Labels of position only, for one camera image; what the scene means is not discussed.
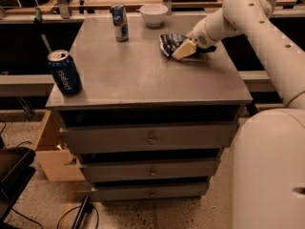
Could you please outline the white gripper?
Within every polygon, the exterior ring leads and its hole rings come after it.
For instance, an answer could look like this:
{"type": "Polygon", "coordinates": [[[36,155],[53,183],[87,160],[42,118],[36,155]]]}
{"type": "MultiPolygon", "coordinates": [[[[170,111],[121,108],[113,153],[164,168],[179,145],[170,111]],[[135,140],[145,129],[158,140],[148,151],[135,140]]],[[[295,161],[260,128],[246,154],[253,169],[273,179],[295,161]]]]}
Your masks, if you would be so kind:
{"type": "Polygon", "coordinates": [[[193,55],[197,46],[201,49],[208,49],[214,46],[218,40],[213,39],[207,31],[207,18],[200,20],[190,32],[187,33],[186,39],[172,54],[174,60],[181,60],[185,57],[193,55]]]}

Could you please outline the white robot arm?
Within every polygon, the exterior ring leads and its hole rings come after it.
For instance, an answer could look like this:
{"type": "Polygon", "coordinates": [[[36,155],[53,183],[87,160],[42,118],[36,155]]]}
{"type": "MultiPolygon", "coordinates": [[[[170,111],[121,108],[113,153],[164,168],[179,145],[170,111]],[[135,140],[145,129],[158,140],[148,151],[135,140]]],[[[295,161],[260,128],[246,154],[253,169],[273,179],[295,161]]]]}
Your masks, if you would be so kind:
{"type": "Polygon", "coordinates": [[[232,229],[305,229],[305,52],[270,22],[272,12],[267,0],[223,0],[179,54],[243,34],[283,102],[234,137],[232,229]]]}

